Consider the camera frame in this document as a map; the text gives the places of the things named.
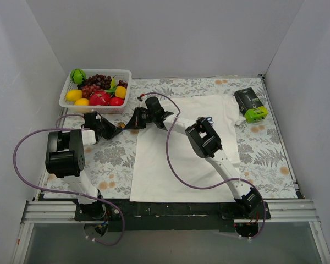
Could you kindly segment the white t-shirt with flower print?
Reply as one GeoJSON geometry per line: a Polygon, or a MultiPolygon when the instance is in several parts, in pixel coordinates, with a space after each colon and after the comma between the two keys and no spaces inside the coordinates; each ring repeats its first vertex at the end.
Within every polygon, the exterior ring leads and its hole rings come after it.
{"type": "MultiPolygon", "coordinates": [[[[229,161],[239,169],[235,126],[243,119],[233,96],[209,95],[172,99],[181,117],[197,120],[209,118],[222,140],[229,161]]],[[[166,111],[178,113],[168,100],[160,101],[166,111]]],[[[196,190],[182,184],[172,173],[166,159],[167,131],[149,124],[138,133],[130,199],[136,202],[232,202],[228,185],[210,190],[196,190]]],[[[171,164],[180,178],[190,185],[206,187],[222,182],[221,176],[193,151],[186,135],[172,132],[169,141],[171,164]]]]}

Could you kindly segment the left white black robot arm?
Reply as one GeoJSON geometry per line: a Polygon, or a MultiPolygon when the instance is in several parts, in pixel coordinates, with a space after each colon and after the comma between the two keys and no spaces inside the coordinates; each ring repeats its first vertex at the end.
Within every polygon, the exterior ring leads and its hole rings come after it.
{"type": "Polygon", "coordinates": [[[99,220],[105,216],[106,207],[101,201],[94,199],[100,199],[102,195],[84,171],[84,147],[98,143],[101,138],[110,140],[123,129],[98,112],[85,113],[82,116],[84,124],[81,129],[49,133],[45,165],[50,174],[62,179],[71,192],[78,195],[82,213],[99,220]]]}

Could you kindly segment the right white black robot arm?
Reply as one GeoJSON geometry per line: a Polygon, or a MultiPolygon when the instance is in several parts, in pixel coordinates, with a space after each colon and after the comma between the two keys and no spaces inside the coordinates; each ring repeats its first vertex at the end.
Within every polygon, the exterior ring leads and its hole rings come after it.
{"type": "Polygon", "coordinates": [[[224,152],[221,138],[207,118],[199,117],[195,121],[182,118],[179,106],[169,97],[166,97],[166,99],[174,105],[178,113],[166,111],[156,95],[156,92],[143,93],[137,98],[139,101],[145,102],[145,107],[138,106],[134,109],[131,119],[125,125],[125,129],[144,129],[149,123],[153,123],[159,129],[166,130],[167,163],[174,176],[182,184],[196,190],[210,190],[226,184],[238,205],[238,213],[243,218],[262,216],[262,220],[266,220],[268,209],[262,195],[256,186],[240,177],[240,174],[230,163],[224,152]],[[142,98],[146,95],[149,95],[149,98],[143,100],[142,98]],[[223,181],[206,187],[190,185],[183,181],[175,172],[169,156],[169,141],[172,132],[186,135],[196,155],[205,159],[221,176],[223,181]]]}

